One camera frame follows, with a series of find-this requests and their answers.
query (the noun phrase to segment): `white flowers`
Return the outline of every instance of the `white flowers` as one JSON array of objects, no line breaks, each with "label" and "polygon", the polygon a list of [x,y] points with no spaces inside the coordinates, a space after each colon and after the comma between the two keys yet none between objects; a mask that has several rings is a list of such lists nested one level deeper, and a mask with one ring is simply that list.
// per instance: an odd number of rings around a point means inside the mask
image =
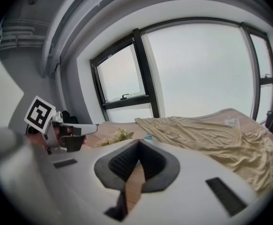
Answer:
[{"label": "white flowers", "polygon": [[117,131],[115,131],[111,138],[109,139],[103,139],[101,146],[107,146],[114,143],[118,143],[127,139],[131,139],[134,132],[128,133],[126,129],[119,128]]}]

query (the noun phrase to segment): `wrinkled blanket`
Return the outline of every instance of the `wrinkled blanket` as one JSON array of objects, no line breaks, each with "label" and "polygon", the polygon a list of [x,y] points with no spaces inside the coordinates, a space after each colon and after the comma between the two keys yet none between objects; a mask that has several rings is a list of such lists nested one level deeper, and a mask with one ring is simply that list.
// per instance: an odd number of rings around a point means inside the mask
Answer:
[{"label": "wrinkled blanket", "polygon": [[135,119],[159,141],[200,151],[245,179],[258,194],[273,188],[273,143],[266,131],[241,130],[194,119]]}]

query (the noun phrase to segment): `window latch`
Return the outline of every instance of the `window latch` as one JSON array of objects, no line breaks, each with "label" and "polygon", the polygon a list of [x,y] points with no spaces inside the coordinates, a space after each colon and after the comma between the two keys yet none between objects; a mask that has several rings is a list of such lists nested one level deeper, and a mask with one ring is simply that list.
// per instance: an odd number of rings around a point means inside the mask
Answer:
[{"label": "window latch", "polygon": [[125,100],[125,99],[127,99],[126,97],[124,97],[125,95],[129,95],[129,93],[122,95],[121,100]]}]

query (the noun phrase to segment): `window frame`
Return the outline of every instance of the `window frame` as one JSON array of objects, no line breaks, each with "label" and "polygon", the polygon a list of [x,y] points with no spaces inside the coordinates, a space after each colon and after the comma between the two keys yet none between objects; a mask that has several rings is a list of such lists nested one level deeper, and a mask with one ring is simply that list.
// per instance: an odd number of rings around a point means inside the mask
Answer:
[{"label": "window frame", "polygon": [[[257,53],[256,53],[254,43],[252,41],[251,35],[258,36],[266,41],[266,46],[267,46],[269,57],[270,57],[271,70],[273,74],[273,51],[272,51],[269,39],[267,37],[267,34],[253,27],[248,26],[247,24],[243,22],[239,23],[239,22],[234,22],[230,20],[225,20],[220,18],[211,18],[211,17],[187,17],[187,18],[178,18],[178,19],[168,20],[164,22],[159,22],[159,23],[147,26],[141,30],[135,29],[133,30],[132,34],[129,34],[128,36],[114,43],[112,46],[105,49],[102,53],[100,53],[97,57],[95,57],[93,60],[90,61],[96,93],[97,93],[100,106],[106,121],[109,121],[109,117],[106,111],[108,109],[139,105],[144,103],[151,103],[154,118],[160,117],[156,93],[154,89],[153,78],[152,78],[146,51],[145,51],[141,36],[146,33],[150,33],[150,32],[167,28],[167,27],[172,27],[172,26],[177,26],[182,24],[194,24],[194,23],[211,23],[211,24],[227,25],[227,26],[240,28],[240,30],[242,31],[243,38],[244,38],[244,41],[251,59],[252,78],[253,78],[253,87],[254,87],[254,98],[253,98],[251,118],[254,120],[257,119],[259,104],[260,104],[261,86],[266,84],[273,84],[273,77],[261,78]],[[105,103],[103,90],[102,90],[99,76],[98,76],[97,67],[102,62],[107,60],[110,56],[116,54],[117,52],[119,52],[120,50],[124,49],[125,47],[131,44],[133,44],[135,49],[137,61],[140,67],[141,78],[143,81],[146,94],[139,97],[132,97],[132,98],[127,98],[125,100]],[[272,96],[270,109],[273,110],[273,96]]]},{"label": "window frame", "polygon": [[[273,84],[273,77],[261,78],[258,56],[257,56],[257,52],[255,49],[253,40],[251,38],[251,35],[255,35],[255,36],[265,40],[266,46],[268,49],[268,53],[269,53],[269,57],[270,57],[272,74],[273,74],[273,51],[272,51],[272,48],[271,48],[271,45],[270,45],[270,42],[269,42],[269,39],[268,39],[266,33],[263,33],[253,27],[249,27],[245,23],[241,23],[241,25],[242,25],[244,37],[245,37],[247,46],[249,48],[249,52],[252,57],[252,61],[253,61],[253,63],[252,63],[253,71],[254,71],[253,77],[254,77],[254,87],[256,89],[256,92],[255,92],[254,105],[253,105],[251,117],[254,120],[256,120],[257,116],[258,116],[258,112],[259,112],[261,86],[267,85],[267,84]],[[272,95],[271,107],[269,109],[273,110],[273,95]]]},{"label": "window frame", "polygon": [[[143,82],[145,95],[125,98],[124,100],[106,103],[97,68],[109,57],[120,52],[122,49],[130,45],[133,45],[135,49],[135,54],[140,68],[140,75]],[[103,116],[106,121],[110,120],[107,113],[107,110],[109,109],[147,103],[151,104],[154,118],[160,117],[153,80],[148,60],[146,57],[145,48],[141,41],[140,32],[138,29],[133,30],[132,34],[124,37],[123,39],[119,40],[118,42],[114,43],[112,46],[108,47],[103,52],[101,52],[97,57],[90,61],[90,65],[96,94],[100,103]]]}]

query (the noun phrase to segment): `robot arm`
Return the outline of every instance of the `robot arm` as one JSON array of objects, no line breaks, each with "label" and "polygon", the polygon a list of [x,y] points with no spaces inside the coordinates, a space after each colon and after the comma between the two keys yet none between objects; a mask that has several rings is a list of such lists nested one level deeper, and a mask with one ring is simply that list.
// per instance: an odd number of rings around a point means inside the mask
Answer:
[{"label": "robot arm", "polygon": [[[97,131],[97,125],[93,124],[64,123],[62,113],[38,96],[34,98],[24,120],[42,133],[49,154],[79,151],[85,135]],[[54,127],[59,127],[60,142]],[[72,129],[71,135],[67,133],[67,128]]]}]

